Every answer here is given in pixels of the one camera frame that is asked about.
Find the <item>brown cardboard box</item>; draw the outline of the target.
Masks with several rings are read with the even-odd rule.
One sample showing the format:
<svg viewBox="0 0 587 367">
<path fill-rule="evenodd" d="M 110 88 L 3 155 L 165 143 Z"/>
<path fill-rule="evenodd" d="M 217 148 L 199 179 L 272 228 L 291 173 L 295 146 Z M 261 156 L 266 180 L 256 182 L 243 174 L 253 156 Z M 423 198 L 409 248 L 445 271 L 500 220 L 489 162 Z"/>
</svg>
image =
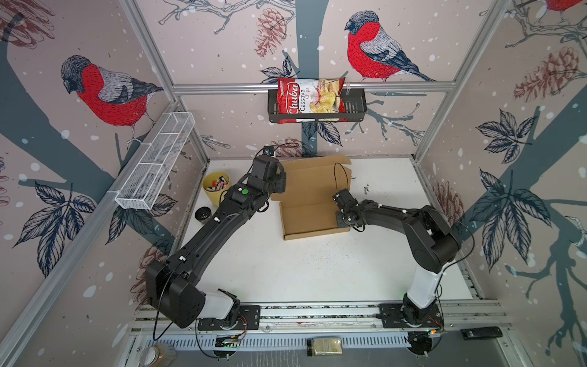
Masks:
<svg viewBox="0 0 587 367">
<path fill-rule="evenodd" d="M 282 163 L 287 174 L 282 194 L 272 194 L 280 203 L 284 240 L 348 232 L 340 227 L 339 208 L 333 196 L 351 187 L 350 158 L 336 154 L 321 158 L 299 158 Z"/>
</svg>

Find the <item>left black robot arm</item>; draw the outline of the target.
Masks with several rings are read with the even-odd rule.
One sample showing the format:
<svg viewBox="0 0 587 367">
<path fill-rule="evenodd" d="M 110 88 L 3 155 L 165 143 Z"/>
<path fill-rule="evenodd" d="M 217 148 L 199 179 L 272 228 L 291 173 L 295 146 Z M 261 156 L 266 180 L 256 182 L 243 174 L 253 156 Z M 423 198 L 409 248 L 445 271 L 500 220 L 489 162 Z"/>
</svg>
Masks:
<svg viewBox="0 0 587 367">
<path fill-rule="evenodd" d="M 217 319 L 230 327 L 237 323 L 240 300 L 219 289 L 197 288 L 219 250 L 256 213 L 266 210 L 272 194 L 282 194 L 287 174 L 270 155 L 254 158 L 250 171 L 226 191 L 217 211 L 194 237 L 164 261 L 153 261 L 145 271 L 147 301 L 180 328 L 198 319 Z"/>
</svg>

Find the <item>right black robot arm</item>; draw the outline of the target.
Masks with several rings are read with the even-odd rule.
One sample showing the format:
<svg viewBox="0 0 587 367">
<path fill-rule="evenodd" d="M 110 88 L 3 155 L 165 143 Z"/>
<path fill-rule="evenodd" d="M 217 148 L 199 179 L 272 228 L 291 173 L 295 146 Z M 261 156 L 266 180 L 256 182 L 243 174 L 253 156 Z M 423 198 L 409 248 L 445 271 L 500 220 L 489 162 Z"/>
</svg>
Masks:
<svg viewBox="0 0 587 367">
<path fill-rule="evenodd" d="M 362 232 L 366 226 L 378 226 L 406 236 L 417 267 L 401 311 L 409 324 L 422 324 L 436 306 L 443 272 L 456 263 L 462 240 L 430 205 L 403 209 L 373 200 L 359 202 L 347 189 L 334 194 L 333 201 L 338 207 L 336 221 L 340 228 Z"/>
</svg>

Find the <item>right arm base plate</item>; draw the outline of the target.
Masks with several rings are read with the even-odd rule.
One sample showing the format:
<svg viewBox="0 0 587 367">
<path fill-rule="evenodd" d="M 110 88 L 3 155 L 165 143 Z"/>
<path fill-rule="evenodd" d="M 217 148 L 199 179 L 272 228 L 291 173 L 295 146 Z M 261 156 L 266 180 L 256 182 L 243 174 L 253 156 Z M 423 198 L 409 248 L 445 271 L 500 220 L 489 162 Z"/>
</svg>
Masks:
<svg viewBox="0 0 587 367">
<path fill-rule="evenodd" d="M 436 301 L 425 309 L 400 303 L 379 304 L 378 309 L 377 318 L 382 321 L 385 329 L 438 329 L 444 326 L 444 319 Z"/>
</svg>

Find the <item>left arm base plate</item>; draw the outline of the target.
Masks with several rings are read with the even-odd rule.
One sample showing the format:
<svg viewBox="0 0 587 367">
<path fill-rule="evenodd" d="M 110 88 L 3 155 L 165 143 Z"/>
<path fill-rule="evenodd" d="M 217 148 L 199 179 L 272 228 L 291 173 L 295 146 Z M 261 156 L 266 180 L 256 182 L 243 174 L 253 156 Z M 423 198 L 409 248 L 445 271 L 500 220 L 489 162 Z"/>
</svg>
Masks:
<svg viewBox="0 0 587 367">
<path fill-rule="evenodd" d="M 241 304 L 238 308 L 234 307 L 225 319 L 199 319 L 197 330 L 226 332 L 258 330 L 260 319 L 261 307 L 259 305 Z"/>
</svg>

